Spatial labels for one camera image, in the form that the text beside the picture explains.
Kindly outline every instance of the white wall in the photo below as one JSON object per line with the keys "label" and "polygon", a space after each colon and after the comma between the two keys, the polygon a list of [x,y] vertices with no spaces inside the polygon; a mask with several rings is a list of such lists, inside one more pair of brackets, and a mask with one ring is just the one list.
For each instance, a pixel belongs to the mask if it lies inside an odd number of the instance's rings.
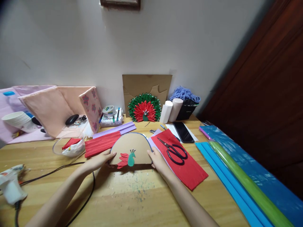
{"label": "white wall", "polygon": [[122,74],[173,74],[170,94],[182,85],[204,102],[271,3],[142,0],[129,12],[14,0],[1,19],[0,86],[95,85],[102,105],[122,106]]}

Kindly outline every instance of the smartphone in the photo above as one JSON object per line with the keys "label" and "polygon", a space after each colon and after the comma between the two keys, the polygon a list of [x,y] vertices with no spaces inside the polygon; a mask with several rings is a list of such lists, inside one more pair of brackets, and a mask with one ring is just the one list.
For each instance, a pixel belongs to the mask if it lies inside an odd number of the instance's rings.
{"label": "smartphone", "polygon": [[177,130],[180,140],[183,143],[194,143],[195,142],[183,122],[174,122],[173,124]]}

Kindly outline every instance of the hand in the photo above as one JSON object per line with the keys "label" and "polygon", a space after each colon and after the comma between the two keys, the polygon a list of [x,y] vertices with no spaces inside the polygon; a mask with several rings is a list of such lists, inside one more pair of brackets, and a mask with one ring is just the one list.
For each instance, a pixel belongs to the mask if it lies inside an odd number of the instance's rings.
{"label": "hand", "polygon": [[87,174],[101,168],[108,160],[112,159],[116,152],[110,153],[110,149],[103,151],[101,154],[87,160],[80,168]]}
{"label": "hand", "polygon": [[161,175],[166,175],[166,174],[170,174],[172,172],[172,170],[170,169],[170,167],[167,165],[166,161],[164,160],[162,154],[160,153],[160,151],[158,151],[157,148],[152,147],[152,151],[147,150],[148,155],[150,156],[150,158],[152,159],[152,167],[157,169],[158,172]]}

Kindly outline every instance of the green paper roll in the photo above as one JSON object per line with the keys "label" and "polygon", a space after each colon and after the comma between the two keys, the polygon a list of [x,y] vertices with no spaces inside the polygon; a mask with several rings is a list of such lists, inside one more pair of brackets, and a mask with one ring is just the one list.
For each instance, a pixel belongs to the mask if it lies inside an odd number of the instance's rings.
{"label": "green paper roll", "polygon": [[275,226],[293,226],[293,224],[261,191],[255,182],[242,170],[242,168],[233,160],[233,158],[224,150],[224,148],[221,147],[219,143],[210,141],[209,145],[219,155],[221,160],[227,165],[229,170],[235,175],[242,186]]}

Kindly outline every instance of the wooden door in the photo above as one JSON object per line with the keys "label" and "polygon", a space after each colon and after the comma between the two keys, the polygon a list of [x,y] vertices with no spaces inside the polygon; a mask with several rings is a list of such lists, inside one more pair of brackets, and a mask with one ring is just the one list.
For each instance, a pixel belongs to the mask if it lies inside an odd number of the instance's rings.
{"label": "wooden door", "polygon": [[198,117],[303,199],[303,1],[276,1]]}

